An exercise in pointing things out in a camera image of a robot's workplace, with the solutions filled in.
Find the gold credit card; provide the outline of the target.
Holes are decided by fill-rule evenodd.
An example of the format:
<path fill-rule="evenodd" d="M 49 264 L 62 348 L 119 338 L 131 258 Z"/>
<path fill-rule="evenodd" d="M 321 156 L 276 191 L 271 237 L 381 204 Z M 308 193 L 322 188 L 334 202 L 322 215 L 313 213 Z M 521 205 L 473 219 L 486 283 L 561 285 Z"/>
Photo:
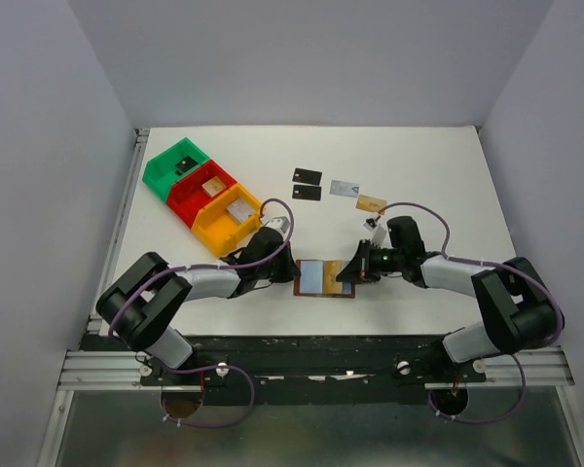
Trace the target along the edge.
<path fill-rule="evenodd" d="M 347 262 L 343 260 L 325 261 L 323 266 L 322 293 L 329 297 L 353 298 L 354 288 L 350 283 L 337 280 L 337 276 L 346 267 Z"/>
<path fill-rule="evenodd" d="M 381 212 L 387 205 L 387 201 L 382 198 L 359 195 L 355 208 L 366 212 Z"/>

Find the brown leather card holder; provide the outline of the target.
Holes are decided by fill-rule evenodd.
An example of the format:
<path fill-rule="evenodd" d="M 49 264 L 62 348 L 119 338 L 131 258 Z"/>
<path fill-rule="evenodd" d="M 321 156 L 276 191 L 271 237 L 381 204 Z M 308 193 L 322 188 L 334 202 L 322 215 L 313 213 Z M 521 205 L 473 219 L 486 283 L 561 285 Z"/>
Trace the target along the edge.
<path fill-rule="evenodd" d="M 347 266 L 343 260 L 297 260 L 300 276 L 294 281 L 293 295 L 309 298 L 354 299 L 355 286 L 337 280 Z"/>

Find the black credit card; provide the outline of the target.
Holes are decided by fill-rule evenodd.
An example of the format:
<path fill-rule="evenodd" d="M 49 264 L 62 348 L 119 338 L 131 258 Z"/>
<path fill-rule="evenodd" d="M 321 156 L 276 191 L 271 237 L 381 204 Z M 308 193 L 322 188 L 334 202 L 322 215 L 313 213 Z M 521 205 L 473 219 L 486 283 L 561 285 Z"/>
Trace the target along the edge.
<path fill-rule="evenodd" d="M 322 179 L 320 171 L 297 167 L 294 170 L 292 180 L 296 184 L 319 186 Z"/>
<path fill-rule="evenodd" d="M 292 189 L 292 198 L 298 200 L 321 201 L 322 189 L 320 186 L 295 184 Z"/>

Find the silver VIP credit card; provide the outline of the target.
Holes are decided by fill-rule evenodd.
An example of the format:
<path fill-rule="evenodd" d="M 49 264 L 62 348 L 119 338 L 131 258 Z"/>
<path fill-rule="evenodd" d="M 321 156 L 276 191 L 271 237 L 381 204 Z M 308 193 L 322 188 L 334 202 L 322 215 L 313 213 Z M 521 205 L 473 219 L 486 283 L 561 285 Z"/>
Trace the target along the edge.
<path fill-rule="evenodd" d="M 332 180 L 329 194 L 333 196 L 358 198 L 360 186 L 356 183 L 340 180 Z"/>

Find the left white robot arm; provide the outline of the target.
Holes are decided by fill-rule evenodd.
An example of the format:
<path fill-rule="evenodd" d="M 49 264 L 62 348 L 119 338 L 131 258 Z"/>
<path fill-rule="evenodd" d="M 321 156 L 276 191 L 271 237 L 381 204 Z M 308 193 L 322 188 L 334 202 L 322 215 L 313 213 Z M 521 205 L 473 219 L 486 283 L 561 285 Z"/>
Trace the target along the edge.
<path fill-rule="evenodd" d="M 157 358 L 172 382 L 187 383 L 197 362 L 191 344 L 170 326 L 179 308 L 201 299 L 240 297 L 261 281 L 299 278 L 287 239 L 290 232 L 288 218 L 272 218 L 246 246 L 201 266 L 172 268 L 160 254 L 145 253 L 101 294 L 95 310 L 109 325 L 111 337 Z"/>

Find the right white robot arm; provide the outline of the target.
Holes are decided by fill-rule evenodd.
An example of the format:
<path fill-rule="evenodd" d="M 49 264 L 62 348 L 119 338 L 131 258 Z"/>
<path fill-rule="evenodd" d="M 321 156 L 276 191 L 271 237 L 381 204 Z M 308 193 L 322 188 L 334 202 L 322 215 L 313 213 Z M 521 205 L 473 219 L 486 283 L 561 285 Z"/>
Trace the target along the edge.
<path fill-rule="evenodd" d="M 479 357 L 511 355 L 538 348 L 562 329 L 564 320 L 525 258 L 505 263 L 451 261 L 425 249 L 416 221 L 410 216 L 386 223 L 391 246 L 379 240 L 358 243 L 352 259 L 336 276 L 350 284 L 375 283 L 396 273 L 422 289 L 442 289 L 476 300 L 481 321 L 444 336 L 428 357 L 428 369 L 448 381 L 464 362 Z"/>

